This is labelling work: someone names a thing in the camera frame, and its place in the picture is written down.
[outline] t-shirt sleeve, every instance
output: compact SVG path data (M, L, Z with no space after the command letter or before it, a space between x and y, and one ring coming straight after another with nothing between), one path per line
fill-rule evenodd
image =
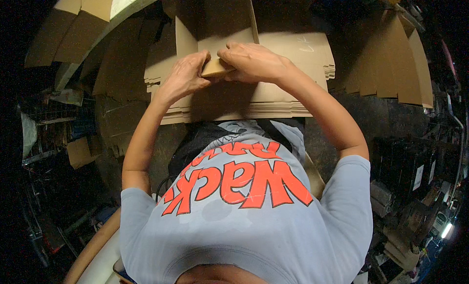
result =
M126 188L120 193L120 254L122 259L128 258L144 228L156 202L139 188Z
M357 155L340 159L320 203L331 240L340 246L336 259L344 270L355 271L356 275L373 234L370 162Z

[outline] white label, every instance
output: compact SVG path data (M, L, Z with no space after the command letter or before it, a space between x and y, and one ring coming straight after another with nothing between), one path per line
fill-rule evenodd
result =
M424 166L425 165L422 165L417 168L417 174L415 175L415 182L412 191L420 187L420 183L422 182L422 174L424 173Z
M437 162L437 160L433 161L433 163L431 163L431 170L430 170L430 175L428 176L428 184L430 184L430 182L433 180L433 175L435 174L435 163Z

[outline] fluorescent light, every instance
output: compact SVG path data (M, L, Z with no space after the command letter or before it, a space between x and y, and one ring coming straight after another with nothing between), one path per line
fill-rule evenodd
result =
M451 224L451 223L446 224L445 229L444 229L443 232L441 233L441 238L444 239L444 238L446 237L446 235L448 235L449 230L451 230L452 227L453 227L453 224Z

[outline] person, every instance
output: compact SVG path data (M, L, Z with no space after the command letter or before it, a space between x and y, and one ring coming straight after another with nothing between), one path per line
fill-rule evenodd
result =
M226 81L270 82L314 116L340 160L318 201L301 160L304 141L276 124L292 152L253 121L185 165L158 203L148 167L170 105L210 86L200 77L208 51L179 59L129 144L123 169L120 253L138 284L311 284L353 281L372 238L370 162L349 113L287 58L253 43L229 42L218 56L234 66Z

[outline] hand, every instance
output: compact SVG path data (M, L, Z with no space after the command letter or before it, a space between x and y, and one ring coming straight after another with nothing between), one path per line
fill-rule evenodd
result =
M177 100L210 86L210 81L200 77L203 64L209 60L208 50L178 59L166 81L156 92L154 100L164 100L172 105Z
M294 66L288 58L254 43L226 44L218 56L237 70L226 75L226 81L277 83Z

